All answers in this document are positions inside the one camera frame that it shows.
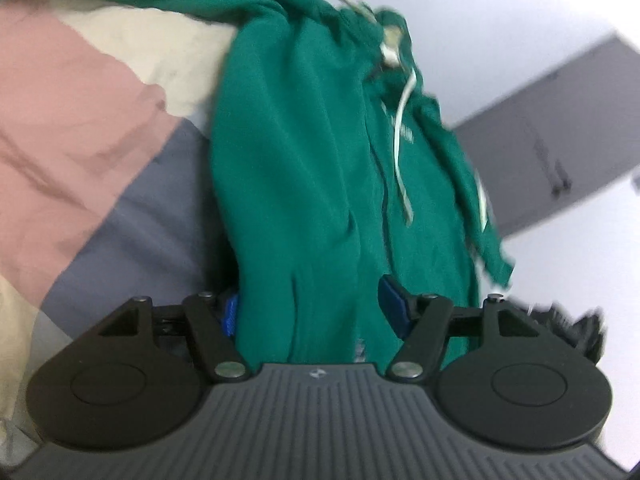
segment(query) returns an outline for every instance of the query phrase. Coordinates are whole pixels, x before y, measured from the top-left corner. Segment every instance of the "bed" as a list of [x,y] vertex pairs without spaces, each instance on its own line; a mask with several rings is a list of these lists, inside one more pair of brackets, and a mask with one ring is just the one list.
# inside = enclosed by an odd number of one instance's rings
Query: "bed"
[[0,0],[0,464],[38,441],[34,371],[136,295],[237,280],[208,169],[233,26]]

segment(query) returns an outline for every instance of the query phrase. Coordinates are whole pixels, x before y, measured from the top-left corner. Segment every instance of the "green hoodie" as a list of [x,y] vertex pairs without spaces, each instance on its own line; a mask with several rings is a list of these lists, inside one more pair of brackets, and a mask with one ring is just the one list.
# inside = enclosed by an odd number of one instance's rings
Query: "green hoodie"
[[[401,16],[324,0],[113,1],[241,26],[213,105],[210,162],[240,270],[236,342],[253,367],[351,362],[364,343],[384,368],[401,344],[378,307],[385,273],[477,306],[471,251],[507,283],[483,193],[422,94]],[[402,66],[383,70],[383,41],[398,60],[391,25]],[[396,170],[394,116],[412,70]],[[446,361],[466,350],[452,341]]]

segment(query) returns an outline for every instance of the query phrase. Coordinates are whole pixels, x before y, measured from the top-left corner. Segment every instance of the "gray ridged base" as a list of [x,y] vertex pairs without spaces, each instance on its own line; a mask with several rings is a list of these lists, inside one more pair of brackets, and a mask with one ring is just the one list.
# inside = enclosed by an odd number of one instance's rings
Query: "gray ridged base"
[[476,442],[450,426],[421,388],[386,381],[371,364],[265,365],[250,381],[213,388],[187,424],[148,446],[89,453],[45,444],[12,474],[15,480],[624,477],[588,444],[535,455]]

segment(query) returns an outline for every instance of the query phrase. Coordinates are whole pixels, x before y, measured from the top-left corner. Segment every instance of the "cabinet door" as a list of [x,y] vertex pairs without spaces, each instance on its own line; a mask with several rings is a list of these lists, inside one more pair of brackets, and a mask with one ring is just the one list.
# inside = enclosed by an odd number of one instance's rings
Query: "cabinet door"
[[530,130],[514,96],[457,128],[506,236],[535,222],[553,205],[553,182],[545,171],[544,146]]
[[518,100],[551,165],[557,161],[572,181],[570,202],[640,164],[640,54],[618,38],[531,85]]

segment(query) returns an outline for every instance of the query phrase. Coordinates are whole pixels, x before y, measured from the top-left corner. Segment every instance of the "hoodie pocket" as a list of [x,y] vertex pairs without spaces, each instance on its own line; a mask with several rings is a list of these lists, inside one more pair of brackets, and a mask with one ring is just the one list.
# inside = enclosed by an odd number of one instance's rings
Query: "hoodie pocket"
[[360,243],[353,221],[334,246],[300,264],[292,282],[296,321],[289,361],[352,362],[357,339]]

